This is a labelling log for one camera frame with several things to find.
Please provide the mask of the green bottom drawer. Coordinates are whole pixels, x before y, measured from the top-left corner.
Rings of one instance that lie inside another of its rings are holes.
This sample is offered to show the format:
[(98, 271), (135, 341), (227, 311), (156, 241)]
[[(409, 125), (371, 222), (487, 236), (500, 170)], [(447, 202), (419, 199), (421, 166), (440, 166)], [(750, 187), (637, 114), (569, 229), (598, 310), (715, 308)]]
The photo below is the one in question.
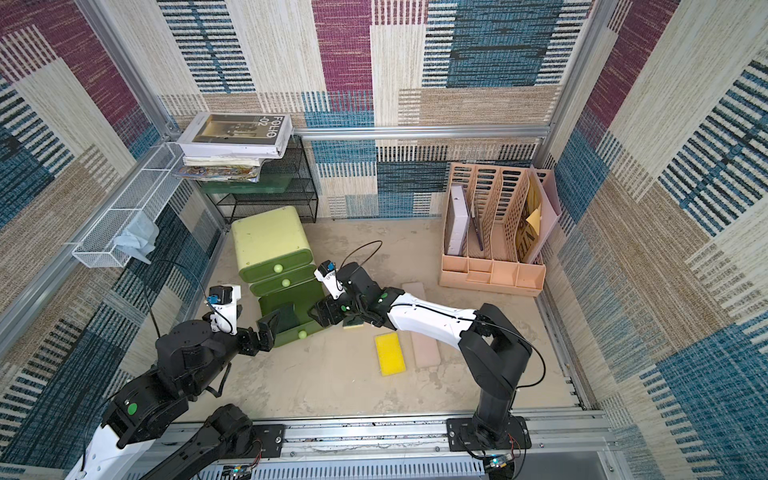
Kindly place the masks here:
[(324, 297), (325, 292), (321, 284), (312, 280), (259, 299), (263, 316), (269, 315), (273, 311), (279, 312), (275, 348), (303, 340), (307, 336), (323, 330), (323, 327), (310, 317), (309, 311)]

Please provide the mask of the green drawer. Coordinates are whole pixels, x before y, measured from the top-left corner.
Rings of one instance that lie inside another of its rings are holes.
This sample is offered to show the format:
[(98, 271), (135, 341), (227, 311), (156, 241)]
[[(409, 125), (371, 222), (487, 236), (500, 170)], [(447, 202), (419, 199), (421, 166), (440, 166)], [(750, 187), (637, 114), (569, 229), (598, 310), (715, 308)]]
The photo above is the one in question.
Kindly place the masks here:
[(239, 275), (247, 283), (270, 279), (313, 262), (309, 248), (267, 249), (250, 246), (236, 251)]
[(263, 316), (269, 315), (273, 311), (279, 312), (275, 348), (303, 340), (307, 336), (323, 330), (323, 327), (310, 317), (309, 311), (324, 297), (325, 292), (321, 284), (312, 280), (259, 299)]
[(265, 280), (250, 285), (250, 291), (255, 297), (264, 297), (292, 286), (314, 280), (316, 266), (308, 264), (300, 268), (284, 271)]

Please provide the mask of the pink sponge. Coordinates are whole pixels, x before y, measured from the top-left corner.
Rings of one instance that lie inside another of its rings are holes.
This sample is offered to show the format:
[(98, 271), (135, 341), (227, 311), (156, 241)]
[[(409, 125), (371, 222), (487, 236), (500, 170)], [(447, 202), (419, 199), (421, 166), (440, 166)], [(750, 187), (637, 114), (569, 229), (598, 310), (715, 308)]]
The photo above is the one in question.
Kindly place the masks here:
[(403, 283), (401, 287), (406, 293), (416, 298), (419, 298), (422, 300), (426, 299), (425, 289), (422, 282)]
[(417, 368), (429, 368), (441, 364), (438, 342), (435, 339), (412, 332), (411, 340)]

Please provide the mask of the green top drawer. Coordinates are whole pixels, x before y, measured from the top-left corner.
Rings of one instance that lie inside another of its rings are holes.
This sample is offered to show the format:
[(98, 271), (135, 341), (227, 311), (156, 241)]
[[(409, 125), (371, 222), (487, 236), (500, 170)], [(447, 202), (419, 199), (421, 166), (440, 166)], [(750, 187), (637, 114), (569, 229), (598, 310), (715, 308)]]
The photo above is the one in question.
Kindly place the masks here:
[(267, 249), (250, 246), (236, 251), (239, 275), (247, 283), (270, 279), (313, 262), (309, 248)]

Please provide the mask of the green three-drawer cabinet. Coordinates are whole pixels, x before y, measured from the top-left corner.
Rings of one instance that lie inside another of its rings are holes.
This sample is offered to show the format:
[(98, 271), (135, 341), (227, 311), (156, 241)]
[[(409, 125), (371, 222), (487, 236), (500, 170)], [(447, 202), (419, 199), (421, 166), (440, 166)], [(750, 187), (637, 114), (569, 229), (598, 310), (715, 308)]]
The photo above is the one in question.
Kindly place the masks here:
[(293, 206), (285, 206), (247, 218), (231, 225), (235, 255), (238, 249), (266, 247), (293, 250), (310, 248), (302, 222)]

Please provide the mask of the yellow sponge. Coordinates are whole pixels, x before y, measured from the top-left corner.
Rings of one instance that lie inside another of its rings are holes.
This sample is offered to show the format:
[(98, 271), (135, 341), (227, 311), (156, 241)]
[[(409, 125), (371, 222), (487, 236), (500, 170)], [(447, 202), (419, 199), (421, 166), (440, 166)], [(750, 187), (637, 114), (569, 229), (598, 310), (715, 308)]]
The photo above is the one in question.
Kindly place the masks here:
[(342, 321), (342, 327), (344, 329), (352, 329), (362, 327), (365, 324), (365, 319), (359, 315), (348, 316)]
[(406, 362), (397, 333), (378, 335), (374, 338), (382, 376), (387, 377), (406, 371)]

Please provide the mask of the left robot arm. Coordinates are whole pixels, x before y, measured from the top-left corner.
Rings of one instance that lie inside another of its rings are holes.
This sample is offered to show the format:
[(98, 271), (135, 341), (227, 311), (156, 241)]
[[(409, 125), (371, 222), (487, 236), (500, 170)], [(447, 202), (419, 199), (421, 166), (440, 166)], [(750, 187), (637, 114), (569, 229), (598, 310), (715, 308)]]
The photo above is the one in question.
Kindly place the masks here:
[[(222, 388), (214, 388), (212, 383), (216, 378), (227, 379), (236, 356), (254, 356), (274, 347), (279, 321), (279, 312), (272, 312), (258, 321), (256, 329), (238, 328), (228, 334), (214, 331), (205, 320), (191, 320), (161, 336), (155, 343), (156, 366), (112, 397), (68, 478), (123, 478), (188, 411), (190, 403), (205, 392), (222, 394)], [(222, 459), (277, 458), (284, 432), (282, 424), (256, 425), (239, 407), (227, 404), (217, 408), (188, 441), (145, 476), (191, 479)]]

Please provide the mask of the dark green sponge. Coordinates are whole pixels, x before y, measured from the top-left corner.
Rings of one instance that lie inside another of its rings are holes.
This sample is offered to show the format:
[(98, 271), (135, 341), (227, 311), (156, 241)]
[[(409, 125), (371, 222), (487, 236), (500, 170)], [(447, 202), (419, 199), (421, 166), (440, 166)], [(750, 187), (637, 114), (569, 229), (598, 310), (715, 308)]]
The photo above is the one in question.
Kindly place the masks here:
[(298, 327), (301, 324), (293, 302), (284, 303), (278, 306), (274, 313), (276, 314), (276, 323), (274, 327), (275, 334), (281, 334)]

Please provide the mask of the crumpled white cloth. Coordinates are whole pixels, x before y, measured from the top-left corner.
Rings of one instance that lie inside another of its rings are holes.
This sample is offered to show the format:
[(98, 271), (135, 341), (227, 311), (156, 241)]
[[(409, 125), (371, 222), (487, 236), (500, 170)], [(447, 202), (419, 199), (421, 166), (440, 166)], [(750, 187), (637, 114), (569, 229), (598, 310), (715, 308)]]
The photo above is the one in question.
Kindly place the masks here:
[(158, 226), (145, 213), (139, 212), (114, 242), (122, 253), (150, 265), (148, 255), (155, 250), (158, 235)]

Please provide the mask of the green tray on shelf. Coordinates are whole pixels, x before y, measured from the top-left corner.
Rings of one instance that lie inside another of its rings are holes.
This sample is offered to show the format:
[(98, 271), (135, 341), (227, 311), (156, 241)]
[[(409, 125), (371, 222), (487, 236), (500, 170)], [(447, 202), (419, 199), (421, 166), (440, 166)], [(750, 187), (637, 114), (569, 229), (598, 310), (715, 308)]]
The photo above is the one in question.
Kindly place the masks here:
[(267, 175), (258, 182), (202, 182), (200, 187), (207, 194), (280, 194), (292, 180), (289, 175)]

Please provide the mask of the pink desk file organizer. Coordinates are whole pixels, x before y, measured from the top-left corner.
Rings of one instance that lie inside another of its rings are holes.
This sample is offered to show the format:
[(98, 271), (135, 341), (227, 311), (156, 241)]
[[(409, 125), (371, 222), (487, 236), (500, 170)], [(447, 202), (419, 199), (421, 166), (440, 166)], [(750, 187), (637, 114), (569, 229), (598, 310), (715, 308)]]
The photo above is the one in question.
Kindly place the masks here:
[(443, 254), (443, 287), (536, 297), (543, 289), (546, 266), (539, 255), (532, 263), (518, 260), (515, 238), (529, 185), (529, 168), (453, 163), (451, 185), (464, 187), (469, 226), (460, 256)]

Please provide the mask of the stack of magazines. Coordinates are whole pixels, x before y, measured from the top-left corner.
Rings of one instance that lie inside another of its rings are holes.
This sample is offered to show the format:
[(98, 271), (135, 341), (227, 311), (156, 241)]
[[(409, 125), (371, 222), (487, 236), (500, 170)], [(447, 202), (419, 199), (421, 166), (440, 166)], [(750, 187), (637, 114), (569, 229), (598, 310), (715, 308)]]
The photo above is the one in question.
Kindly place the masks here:
[(184, 157), (172, 174), (201, 182), (257, 182), (265, 159), (238, 157)]

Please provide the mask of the yellow brown magazine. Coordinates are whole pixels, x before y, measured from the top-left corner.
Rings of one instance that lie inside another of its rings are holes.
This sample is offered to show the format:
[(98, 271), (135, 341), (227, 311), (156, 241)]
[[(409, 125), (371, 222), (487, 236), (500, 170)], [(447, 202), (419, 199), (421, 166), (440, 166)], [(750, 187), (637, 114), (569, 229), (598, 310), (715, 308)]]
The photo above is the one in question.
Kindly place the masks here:
[(541, 228), (541, 195), (536, 181), (529, 182), (517, 227), (515, 246), (518, 260), (525, 262), (530, 251), (539, 240)]

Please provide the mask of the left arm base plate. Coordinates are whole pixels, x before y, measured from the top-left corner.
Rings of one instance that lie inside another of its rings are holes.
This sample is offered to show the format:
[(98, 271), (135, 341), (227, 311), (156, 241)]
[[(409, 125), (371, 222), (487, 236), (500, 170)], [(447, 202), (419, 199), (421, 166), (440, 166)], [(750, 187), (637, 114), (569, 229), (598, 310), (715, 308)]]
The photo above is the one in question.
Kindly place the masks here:
[(254, 460), (279, 458), (282, 453), (286, 425), (279, 423), (254, 424), (251, 427), (248, 449), (241, 459)]

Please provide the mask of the aluminium front rail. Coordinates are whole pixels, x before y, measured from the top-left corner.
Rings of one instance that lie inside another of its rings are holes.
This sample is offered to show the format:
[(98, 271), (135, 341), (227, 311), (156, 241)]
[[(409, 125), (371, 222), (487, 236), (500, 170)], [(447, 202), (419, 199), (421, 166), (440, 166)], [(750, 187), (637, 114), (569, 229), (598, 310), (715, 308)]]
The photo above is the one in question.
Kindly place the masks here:
[[(516, 479), (629, 479), (601, 411), (576, 407), (518, 409), (531, 445), (516, 451)], [(451, 448), (449, 415), (329, 417), (279, 421), (269, 442), (280, 447), (252, 457), (219, 460), (199, 479), (485, 479), (481, 452)]]

